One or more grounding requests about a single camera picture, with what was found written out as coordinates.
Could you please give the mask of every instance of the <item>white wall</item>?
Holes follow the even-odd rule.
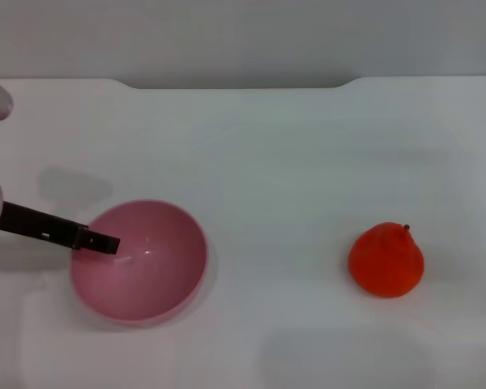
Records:
[[[0,0],[0,77],[140,88],[486,75],[486,0]]]

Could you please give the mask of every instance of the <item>pink bowl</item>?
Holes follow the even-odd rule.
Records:
[[[145,327],[168,320],[196,295],[207,267],[207,244],[186,211],[139,200],[108,210],[89,227],[121,239],[115,255],[72,253],[75,291],[97,314]]]

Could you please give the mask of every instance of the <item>table surface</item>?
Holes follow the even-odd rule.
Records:
[[[6,200],[83,223],[168,200],[205,229],[211,261],[182,314],[127,330],[75,300],[68,250],[0,232],[0,387],[486,388],[486,77],[1,83]],[[426,260],[394,300],[345,270],[382,221],[409,224]]]

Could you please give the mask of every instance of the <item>fake fruit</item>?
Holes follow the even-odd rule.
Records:
[[[367,292],[400,297],[421,280],[424,259],[407,224],[381,223],[362,234],[347,258],[349,272]]]

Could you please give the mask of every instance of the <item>bowl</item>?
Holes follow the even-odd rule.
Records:
[[[72,252],[70,278],[83,303],[115,323],[147,327],[182,311],[207,267],[207,241],[186,211],[159,200],[109,209],[89,229],[121,239],[116,254]]]

